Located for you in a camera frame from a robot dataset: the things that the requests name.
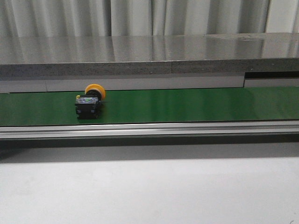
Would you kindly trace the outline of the yellow black push button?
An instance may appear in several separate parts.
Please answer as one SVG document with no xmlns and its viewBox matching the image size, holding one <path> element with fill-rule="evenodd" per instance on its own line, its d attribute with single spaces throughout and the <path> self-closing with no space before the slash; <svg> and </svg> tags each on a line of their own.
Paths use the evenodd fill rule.
<svg viewBox="0 0 299 224">
<path fill-rule="evenodd" d="M 101 102 L 106 97 L 105 89 L 99 84 L 90 84 L 85 88 L 84 95 L 77 95 L 75 110 L 77 119 L 97 119 L 100 114 Z"/>
</svg>

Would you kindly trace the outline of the grey stone countertop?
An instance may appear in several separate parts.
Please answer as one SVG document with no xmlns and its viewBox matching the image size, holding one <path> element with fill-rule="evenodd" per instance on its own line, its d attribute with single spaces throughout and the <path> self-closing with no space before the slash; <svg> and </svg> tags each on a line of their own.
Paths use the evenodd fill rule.
<svg viewBox="0 0 299 224">
<path fill-rule="evenodd" d="M 298 69 L 297 33 L 0 40 L 2 80 Z"/>
</svg>

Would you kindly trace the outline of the green conveyor belt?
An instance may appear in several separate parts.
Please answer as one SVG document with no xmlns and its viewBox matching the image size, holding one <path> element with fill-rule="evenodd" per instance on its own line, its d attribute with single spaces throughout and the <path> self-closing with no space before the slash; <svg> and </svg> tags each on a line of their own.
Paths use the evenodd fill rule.
<svg viewBox="0 0 299 224">
<path fill-rule="evenodd" d="M 108 91 L 96 119 L 78 119 L 76 91 L 4 93 L 1 126 L 298 119 L 298 87 Z"/>
</svg>

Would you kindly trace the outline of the grey cabinet front panel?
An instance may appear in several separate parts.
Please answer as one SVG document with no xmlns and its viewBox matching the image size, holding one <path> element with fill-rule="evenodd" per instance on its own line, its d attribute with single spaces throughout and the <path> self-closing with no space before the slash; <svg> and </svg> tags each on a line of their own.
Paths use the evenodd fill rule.
<svg viewBox="0 0 299 224">
<path fill-rule="evenodd" d="M 100 84 L 106 90 L 284 87 L 298 86 L 299 73 L 297 71 L 279 71 L 4 77 L 0 80 L 0 92 L 84 91 L 90 84 Z"/>
</svg>

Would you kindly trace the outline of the white pleated curtain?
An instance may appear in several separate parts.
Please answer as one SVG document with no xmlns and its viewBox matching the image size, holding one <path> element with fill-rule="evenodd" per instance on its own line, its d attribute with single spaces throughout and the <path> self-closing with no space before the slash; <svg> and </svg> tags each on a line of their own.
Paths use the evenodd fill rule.
<svg viewBox="0 0 299 224">
<path fill-rule="evenodd" d="M 3 0 L 1 37 L 297 33 L 296 0 Z"/>
</svg>

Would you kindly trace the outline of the aluminium conveyor side rail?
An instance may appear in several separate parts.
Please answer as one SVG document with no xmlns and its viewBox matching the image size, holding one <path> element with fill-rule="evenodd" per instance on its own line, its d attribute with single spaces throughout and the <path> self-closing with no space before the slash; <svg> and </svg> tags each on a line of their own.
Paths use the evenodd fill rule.
<svg viewBox="0 0 299 224">
<path fill-rule="evenodd" d="M 214 134 L 298 133 L 298 120 L 99 124 L 1 127 L 1 140 L 88 138 L 109 136 L 166 136 Z"/>
</svg>

